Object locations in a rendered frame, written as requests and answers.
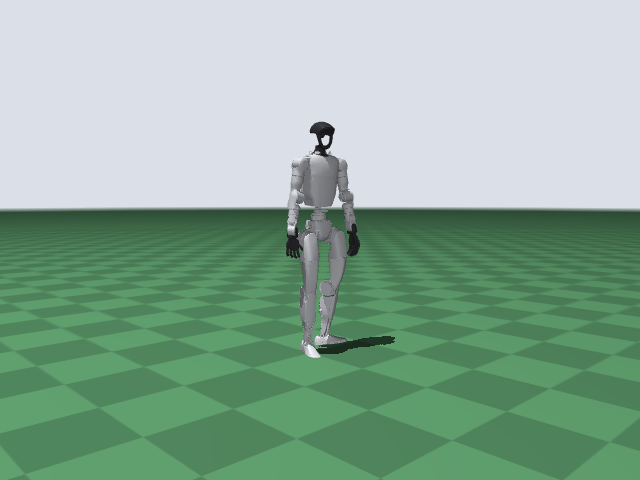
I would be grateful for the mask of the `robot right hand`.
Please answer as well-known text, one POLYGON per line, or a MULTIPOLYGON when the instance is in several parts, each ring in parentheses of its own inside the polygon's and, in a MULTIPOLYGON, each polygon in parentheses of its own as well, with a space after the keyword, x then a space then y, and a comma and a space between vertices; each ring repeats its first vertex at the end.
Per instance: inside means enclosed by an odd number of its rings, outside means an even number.
POLYGON ((293 258, 297 258, 297 256, 300 258, 300 254, 299 254, 299 248, 301 250, 303 250, 302 246, 299 244, 299 240, 297 239, 298 237, 298 229, 297 227, 295 228, 295 236, 291 236, 287 234, 287 237, 289 238, 287 243, 286 243, 286 255, 289 256, 289 250, 290 250, 290 257, 293 258), (292 255, 292 251, 293 251, 293 255, 292 255), (296 256, 296 252, 297 252, 297 256, 296 256))

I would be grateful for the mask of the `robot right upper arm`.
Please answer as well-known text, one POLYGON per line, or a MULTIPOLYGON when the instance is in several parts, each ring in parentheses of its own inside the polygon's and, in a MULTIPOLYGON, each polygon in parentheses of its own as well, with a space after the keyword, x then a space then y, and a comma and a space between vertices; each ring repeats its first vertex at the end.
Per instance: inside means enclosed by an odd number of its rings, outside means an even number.
POLYGON ((292 162, 292 178, 291 178, 290 194, 293 191, 297 192, 298 194, 297 201, 296 201, 297 204, 301 204, 305 200, 305 195, 300 191, 300 189, 303 184, 304 173, 309 168, 309 163, 310 163, 310 157, 296 158, 292 162))

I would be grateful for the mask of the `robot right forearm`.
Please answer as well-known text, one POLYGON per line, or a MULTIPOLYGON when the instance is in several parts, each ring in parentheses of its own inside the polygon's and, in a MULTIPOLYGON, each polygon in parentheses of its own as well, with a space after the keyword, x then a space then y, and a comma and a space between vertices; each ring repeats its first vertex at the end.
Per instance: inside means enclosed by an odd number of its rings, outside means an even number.
POLYGON ((291 235, 291 236, 295 236, 295 228, 298 226, 299 221, 299 211, 300 211, 300 206, 298 204, 296 204, 297 201, 297 197, 298 194, 296 191, 291 192, 289 200, 288 200, 288 220, 287 220, 287 224, 288 224, 288 228, 287 228, 287 234, 291 235))

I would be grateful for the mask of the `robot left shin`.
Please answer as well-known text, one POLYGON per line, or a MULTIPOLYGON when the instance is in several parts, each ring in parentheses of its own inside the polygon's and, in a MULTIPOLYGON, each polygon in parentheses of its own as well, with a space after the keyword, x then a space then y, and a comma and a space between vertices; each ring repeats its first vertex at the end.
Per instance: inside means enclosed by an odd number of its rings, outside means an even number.
POLYGON ((331 322, 335 313, 337 297, 338 297, 339 286, 337 287, 337 291, 330 296, 321 296, 320 297, 320 316, 321 316, 321 334, 320 337, 328 336, 329 329, 331 326, 331 322), (327 332, 326 332, 327 331, 327 332), (326 333, 326 334, 325 334, 326 333), (325 335, 324 335, 325 334, 325 335))

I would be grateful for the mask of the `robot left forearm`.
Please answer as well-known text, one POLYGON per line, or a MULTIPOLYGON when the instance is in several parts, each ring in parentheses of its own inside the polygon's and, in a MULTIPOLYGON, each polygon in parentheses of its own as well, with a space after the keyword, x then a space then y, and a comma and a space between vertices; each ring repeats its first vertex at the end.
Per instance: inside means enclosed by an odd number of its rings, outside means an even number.
MULTIPOLYGON (((353 192, 352 192, 353 193, 353 192)), ((355 215, 354 215, 354 210, 353 210, 354 204, 353 204, 353 199, 351 201, 347 201, 346 203, 343 203, 342 205, 342 209, 344 210, 344 219, 346 222, 346 230, 347 231, 352 231, 352 224, 355 223, 355 215)), ((357 227, 357 224, 356 224, 357 227)))

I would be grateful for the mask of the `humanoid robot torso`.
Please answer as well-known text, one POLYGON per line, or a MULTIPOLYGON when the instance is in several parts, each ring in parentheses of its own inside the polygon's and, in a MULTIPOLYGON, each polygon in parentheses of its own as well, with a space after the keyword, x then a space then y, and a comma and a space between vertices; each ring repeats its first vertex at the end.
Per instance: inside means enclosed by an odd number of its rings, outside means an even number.
POLYGON ((326 219, 327 209, 333 204, 338 179, 339 162, 335 156, 320 156, 320 152, 305 155, 310 157, 309 168, 304 173, 301 192, 305 195, 304 204, 315 206, 311 213, 311 220, 306 221, 306 229, 313 228, 318 242, 328 240, 332 235, 332 222, 326 219))

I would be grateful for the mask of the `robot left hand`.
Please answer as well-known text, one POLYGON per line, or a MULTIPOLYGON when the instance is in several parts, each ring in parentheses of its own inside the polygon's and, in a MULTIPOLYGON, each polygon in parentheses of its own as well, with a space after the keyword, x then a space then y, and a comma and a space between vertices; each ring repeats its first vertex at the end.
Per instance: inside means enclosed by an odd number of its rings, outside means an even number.
POLYGON ((357 233, 356 224, 353 223, 351 227, 352 227, 352 231, 347 231, 347 233, 349 234, 349 250, 347 254, 350 257, 356 255, 360 248, 360 242, 359 242, 358 236, 356 235, 357 233))

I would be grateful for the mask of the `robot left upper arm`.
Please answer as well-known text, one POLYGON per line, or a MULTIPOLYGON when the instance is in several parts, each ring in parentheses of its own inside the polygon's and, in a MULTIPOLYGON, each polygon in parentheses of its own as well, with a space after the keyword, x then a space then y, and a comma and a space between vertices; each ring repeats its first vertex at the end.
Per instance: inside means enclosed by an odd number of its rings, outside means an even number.
POLYGON ((339 162, 337 185, 339 189, 339 200, 342 202, 351 201, 353 193, 348 189, 347 162, 337 158, 339 162))

